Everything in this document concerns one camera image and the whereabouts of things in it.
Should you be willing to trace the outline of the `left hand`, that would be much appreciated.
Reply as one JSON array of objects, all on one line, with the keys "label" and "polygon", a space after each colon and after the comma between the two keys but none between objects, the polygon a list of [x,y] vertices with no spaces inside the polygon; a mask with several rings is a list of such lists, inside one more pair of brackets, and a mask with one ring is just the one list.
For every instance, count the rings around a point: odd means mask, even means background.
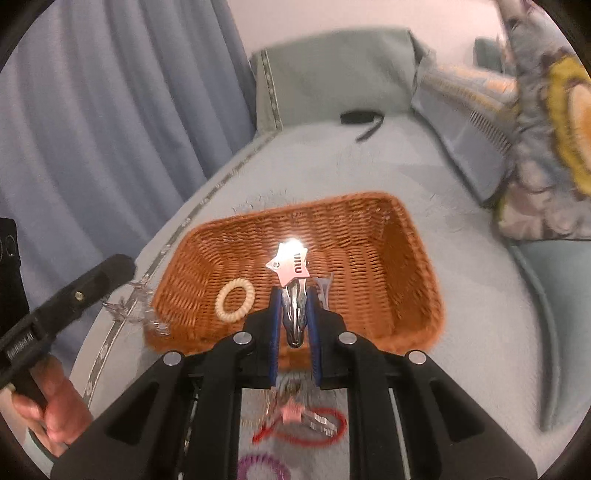
[{"label": "left hand", "polygon": [[48,355],[38,362],[31,375],[47,401],[46,406],[40,407],[18,392],[12,393],[12,405],[40,443],[59,457],[91,425],[92,414],[54,356]]}]

